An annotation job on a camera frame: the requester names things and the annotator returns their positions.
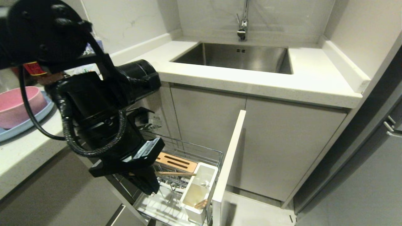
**dish rack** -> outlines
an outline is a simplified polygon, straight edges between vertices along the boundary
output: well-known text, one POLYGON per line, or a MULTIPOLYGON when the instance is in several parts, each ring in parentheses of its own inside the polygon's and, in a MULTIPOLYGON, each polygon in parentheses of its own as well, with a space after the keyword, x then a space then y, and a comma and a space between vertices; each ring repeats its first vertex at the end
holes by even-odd
MULTIPOLYGON (((204 208, 205 220, 203 224, 191 221, 184 208, 180 206, 180 198, 182 197, 186 187, 189 184, 191 176, 171 176, 158 175, 160 190, 157 194, 146 195, 139 189, 130 192, 126 188, 127 184, 123 183, 123 178, 114 175, 120 185, 129 193, 134 200, 134 208, 137 209, 146 219, 154 218, 162 221, 164 224, 172 226, 195 226, 210 225, 212 220, 211 199, 214 192, 215 184, 218 180, 220 170, 223 164, 223 153, 214 149, 192 144, 182 140, 169 138, 160 134, 149 131, 141 131, 146 140, 157 137, 163 139, 165 147, 162 152, 173 155, 191 162, 203 162, 218 168, 218 173, 213 182, 210 183, 212 190, 208 195, 208 203, 204 208)), ((156 172, 177 172, 188 173, 185 170, 178 169, 160 162, 155 162, 153 168, 156 172)))

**cabinet door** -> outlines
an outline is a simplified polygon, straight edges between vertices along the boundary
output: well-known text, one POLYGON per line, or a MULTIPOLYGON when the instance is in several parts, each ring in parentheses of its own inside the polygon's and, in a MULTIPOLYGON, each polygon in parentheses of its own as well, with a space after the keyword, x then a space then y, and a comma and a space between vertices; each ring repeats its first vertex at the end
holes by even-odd
POLYGON ((181 139, 226 152, 246 98, 184 86, 172 86, 181 139))
POLYGON ((234 186, 285 201, 346 116, 323 107, 247 99, 234 186))

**kitchen sink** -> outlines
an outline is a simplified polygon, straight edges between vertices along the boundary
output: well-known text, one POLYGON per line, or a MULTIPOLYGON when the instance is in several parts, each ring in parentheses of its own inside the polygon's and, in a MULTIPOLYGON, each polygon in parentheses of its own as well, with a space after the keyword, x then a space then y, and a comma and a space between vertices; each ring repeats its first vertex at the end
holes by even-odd
POLYGON ((289 54, 282 47, 200 43, 173 62, 292 74, 289 54))

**braided black hose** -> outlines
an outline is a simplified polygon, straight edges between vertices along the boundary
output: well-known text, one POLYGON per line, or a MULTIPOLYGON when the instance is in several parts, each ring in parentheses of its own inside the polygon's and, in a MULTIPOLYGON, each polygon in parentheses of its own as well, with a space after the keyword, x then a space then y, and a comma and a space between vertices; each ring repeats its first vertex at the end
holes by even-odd
POLYGON ((67 144, 75 153, 84 157, 98 157, 101 154, 109 151, 111 148, 113 148, 116 144, 118 144, 121 141, 121 138, 123 137, 126 131, 127 117, 123 110, 119 110, 119 130, 116 136, 105 146, 93 150, 84 149, 76 140, 74 126, 71 117, 63 117, 62 123, 63 123, 63 133, 64 137, 66 138, 67 144))

